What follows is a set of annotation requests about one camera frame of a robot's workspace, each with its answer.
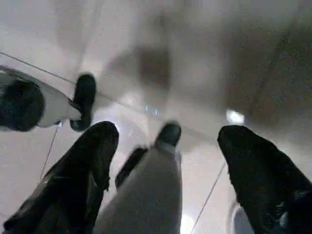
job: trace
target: black sneaker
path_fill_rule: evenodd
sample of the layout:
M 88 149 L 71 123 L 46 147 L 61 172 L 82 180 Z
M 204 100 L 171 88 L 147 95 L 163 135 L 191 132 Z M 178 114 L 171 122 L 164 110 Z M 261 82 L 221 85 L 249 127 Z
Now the black sneaker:
M 175 147 L 180 140 L 181 132 L 181 127 L 177 122 L 168 122 L 161 129 L 156 142 L 162 141 Z
M 81 75 L 77 81 L 73 104 L 81 112 L 81 120 L 71 120 L 70 126 L 74 131 L 81 132 L 91 125 L 91 111 L 94 104 L 97 85 L 90 74 Z

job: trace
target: pant leg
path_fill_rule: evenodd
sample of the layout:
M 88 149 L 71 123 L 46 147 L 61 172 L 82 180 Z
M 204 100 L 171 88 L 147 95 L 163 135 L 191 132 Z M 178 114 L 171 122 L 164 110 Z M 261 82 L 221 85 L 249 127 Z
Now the pant leg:
M 71 100 L 62 92 L 40 82 L 39 87 L 45 100 L 43 116 L 38 123 L 39 127 L 50 127 L 62 120 L 79 120 L 80 111 L 72 105 Z

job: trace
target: grey pants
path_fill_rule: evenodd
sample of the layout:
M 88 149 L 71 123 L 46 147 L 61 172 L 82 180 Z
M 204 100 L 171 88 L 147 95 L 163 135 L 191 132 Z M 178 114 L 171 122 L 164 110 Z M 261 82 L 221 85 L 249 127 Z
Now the grey pants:
M 65 94 L 28 74 L 5 66 L 0 66 L 0 96 L 3 95 L 5 87 L 17 79 L 33 82 L 40 88 L 44 97 L 44 111 L 37 123 L 39 127 L 50 127 L 65 119 L 80 119 L 80 111 Z

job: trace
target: shoe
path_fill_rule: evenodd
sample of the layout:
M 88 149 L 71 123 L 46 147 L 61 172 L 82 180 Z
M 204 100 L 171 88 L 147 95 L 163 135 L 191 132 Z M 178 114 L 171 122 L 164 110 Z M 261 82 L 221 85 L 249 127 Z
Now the shoe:
M 73 104 L 81 112 L 81 120 L 71 120 L 70 126 L 74 131 L 85 131 L 91 125 L 91 111 L 94 104 L 97 85 L 90 74 L 81 75 L 77 81 Z
M 113 123 L 91 126 L 9 218 L 9 233 L 92 233 L 118 145 Z
M 160 131 L 156 142 L 162 141 L 172 146 L 176 146 L 181 137 L 181 127 L 176 122 L 168 122 Z

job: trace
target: white floor tile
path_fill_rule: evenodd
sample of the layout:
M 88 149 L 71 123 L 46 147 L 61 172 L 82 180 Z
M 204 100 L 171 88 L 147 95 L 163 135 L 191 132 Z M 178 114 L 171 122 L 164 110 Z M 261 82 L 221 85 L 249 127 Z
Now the white floor tile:
M 232 208 L 236 205 L 236 195 L 231 185 L 227 166 L 195 226 L 192 234 L 223 233 L 229 234 L 228 222 Z
M 56 127 L 0 133 L 0 212 L 11 215 L 36 187 Z
M 0 9 L 0 47 L 3 52 L 41 69 L 75 79 L 98 18 L 98 5 L 102 3 L 5 0 Z
M 45 82 L 48 85 L 51 85 L 52 87 L 56 88 L 57 90 L 60 90 L 64 94 L 66 94 L 68 97 L 71 97 L 74 90 L 74 85 L 62 80 L 58 77 L 55 77 L 49 73 L 46 73 L 44 71 L 41 71 L 33 66 L 30 66 L 24 62 L 18 61 L 16 59 L 10 58 L 6 55 L 0 54 L 0 64 L 11 67 L 13 69 L 19 70 L 21 72 L 24 72 L 26 74 L 29 74 L 35 78 L 37 78 L 40 81 Z

